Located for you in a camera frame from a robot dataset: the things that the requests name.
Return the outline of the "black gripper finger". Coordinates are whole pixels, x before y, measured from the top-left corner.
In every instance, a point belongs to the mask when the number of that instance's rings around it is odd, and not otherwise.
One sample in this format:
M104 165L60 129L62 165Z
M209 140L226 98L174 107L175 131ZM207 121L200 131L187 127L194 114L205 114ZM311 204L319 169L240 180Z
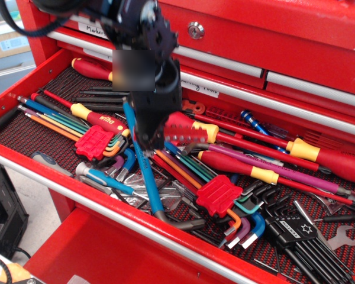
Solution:
M163 149L164 126L165 123L161 123L151 130L148 124L135 124L135 139L144 154L153 154L155 150Z

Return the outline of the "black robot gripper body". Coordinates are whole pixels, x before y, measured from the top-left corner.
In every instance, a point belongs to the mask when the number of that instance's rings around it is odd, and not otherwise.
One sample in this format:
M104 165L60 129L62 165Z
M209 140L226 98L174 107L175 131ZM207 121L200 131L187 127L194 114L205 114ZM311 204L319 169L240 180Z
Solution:
M180 62L168 59L154 91L131 92L138 139L156 139L169 115L182 109Z

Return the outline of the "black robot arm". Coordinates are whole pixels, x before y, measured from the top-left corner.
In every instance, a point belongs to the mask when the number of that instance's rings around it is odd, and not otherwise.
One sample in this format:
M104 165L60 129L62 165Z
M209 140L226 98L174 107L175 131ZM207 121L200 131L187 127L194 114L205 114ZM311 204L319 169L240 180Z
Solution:
M56 20L25 30L14 22L5 1L0 1L0 14L26 37L46 36L80 12L100 23L120 56L120 81L115 86L130 91L135 140L148 156L161 150L169 115L182 109L182 91L180 64L172 58L178 35L157 1L34 1L34 5Z

